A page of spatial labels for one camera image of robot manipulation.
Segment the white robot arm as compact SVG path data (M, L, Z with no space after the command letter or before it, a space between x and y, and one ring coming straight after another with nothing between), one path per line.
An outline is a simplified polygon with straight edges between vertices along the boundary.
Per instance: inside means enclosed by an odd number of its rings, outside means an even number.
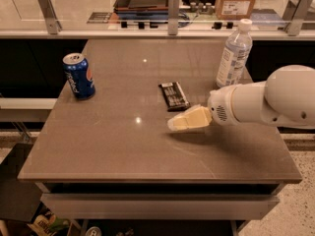
M315 69L288 65L264 82L238 84L210 92L208 105L195 105L167 122L172 131L259 123L274 127L315 128Z

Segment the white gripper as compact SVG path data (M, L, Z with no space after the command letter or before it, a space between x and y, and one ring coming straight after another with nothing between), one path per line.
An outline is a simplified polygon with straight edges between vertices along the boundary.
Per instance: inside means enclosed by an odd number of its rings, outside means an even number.
M190 107L168 120L168 128L171 131L203 128L209 126L213 119L221 126L237 125L238 121L232 110L232 95L235 89L236 86L228 86L211 90L208 107L200 104Z

